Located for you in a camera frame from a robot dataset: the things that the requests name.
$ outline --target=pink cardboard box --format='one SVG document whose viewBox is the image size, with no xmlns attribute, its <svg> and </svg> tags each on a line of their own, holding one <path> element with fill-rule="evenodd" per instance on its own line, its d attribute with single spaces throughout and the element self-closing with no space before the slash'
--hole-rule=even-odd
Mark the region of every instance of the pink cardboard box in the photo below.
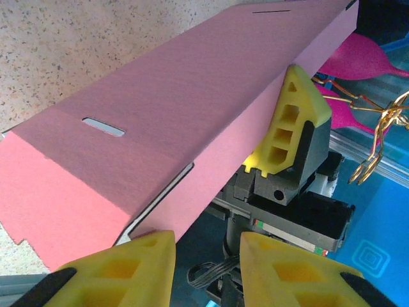
<svg viewBox="0 0 409 307">
<path fill-rule="evenodd" d="M 179 239 L 265 135 L 287 67 L 313 75 L 358 2 L 233 6 L 19 125 L 0 143 L 0 220 L 51 270 L 133 235 Z M 82 120 L 125 131 L 116 137 Z"/>
</svg>

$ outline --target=blue square pattern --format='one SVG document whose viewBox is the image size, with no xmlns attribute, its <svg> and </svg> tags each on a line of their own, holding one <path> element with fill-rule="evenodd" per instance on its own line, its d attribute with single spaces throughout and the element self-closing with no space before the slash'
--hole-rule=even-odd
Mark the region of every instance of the blue square pattern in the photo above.
<svg viewBox="0 0 409 307">
<path fill-rule="evenodd" d="M 368 240 L 362 240 L 352 255 L 352 262 L 363 272 L 379 278 L 390 262 L 390 255 Z"/>
</svg>

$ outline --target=yellow foam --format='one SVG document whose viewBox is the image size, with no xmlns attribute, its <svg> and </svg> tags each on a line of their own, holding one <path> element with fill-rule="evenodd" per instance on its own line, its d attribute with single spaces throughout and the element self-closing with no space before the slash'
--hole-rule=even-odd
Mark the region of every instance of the yellow foam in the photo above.
<svg viewBox="0 0 409 307">
<path fill-rule="evenodd" d="M 240 243 L 246 307 L 369 307 L 342 279 L 347 265 L 254 232 Z"/>
<path fill-rule="evenodd" d="M 261 176 L 277 174 L 293 165 L 304 123 L 317 128 L 330 119 L 331 108 L 304 70 L 287 69 L 270 128 L 255 151 L 244 161 L 245 171 L 261 170 Z"/>
<path fill-rule="evenodd" d="M 64 265 L 77 273 L 46 307 L 169 307 L 176 244 L 153 233 Z"/>
</svg>

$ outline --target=gold metal wire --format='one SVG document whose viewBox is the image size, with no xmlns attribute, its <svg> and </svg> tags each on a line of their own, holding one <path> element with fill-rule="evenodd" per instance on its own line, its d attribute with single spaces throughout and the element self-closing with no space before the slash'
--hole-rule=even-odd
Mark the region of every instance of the gold metal wire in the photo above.
<svg viewBox="0 0 409 307">
<path fill-rule="evenodd" d="M 365 180 L 369 178 L 369 176 L 371 176 L 371 174 L 376 169 L 377 165 L 382 160 L 382 153 L 384 149 L 383 135 L 387 131 L 387 129 L 392 124 L 394 124 L 394 125 L 404 126 L 405 129 L 409 131 L 409 119 L 406 115 L 402 114 L 404 110 L 409 109 L 409 106 L 403 106 L 403 104 L 405 103 L 405 100 L 409 97 L 409 91 L 400 95 L 397 99 L 395 99 L 395 101 L 393 101 L 393 103 L 389 104 L 388 107 L 384 108 L 384 107 L 379 106 L 377 103 L 373 102 L 371 99 L 369 99 L 365 95 L 354 95 L 353 93 L 346 90 L 341 85 L 337 84 L 335 81 L 331 79 L 321 80 L 314 76 L 313 81 L 318 84 L 330 83 L 335 88 L 337 88 L 340 92 L 351 97 L 352 99 L 341 98 L 341 97 L 336 97 L 336 96 L 329 96 L 329 95 L 323 95 L 324 98 L 347 102 L 352 109 L 380 113 L 380 118 L 374 130 L 371 153 L 369 154 L 366 160 L 364 160 L 361 164 L 359 164 L 358 168 L 352 173 L 348 181 L 348 183 L 357 181 L 358 185 L 362 184 L 363 182 L 365 182 Z M 354 102 L 357 101 L 357 99 L 359 98 L 367 102 L 373 108 L 356 106 Z"/>
</svg>

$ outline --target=granite surface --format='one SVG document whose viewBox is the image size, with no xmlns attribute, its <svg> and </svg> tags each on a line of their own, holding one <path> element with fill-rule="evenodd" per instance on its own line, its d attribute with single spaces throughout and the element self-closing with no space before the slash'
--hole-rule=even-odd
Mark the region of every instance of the granite surface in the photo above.
<svg viewBox="0 0 409 307">
<path fill-rule="evenodd" d="M 0 132 L 229 6 L 272 1 L 1 1 Z M 0 225 L 0 275 L 43 272 L 27 242 L 14 244 Z"/>
</svg>

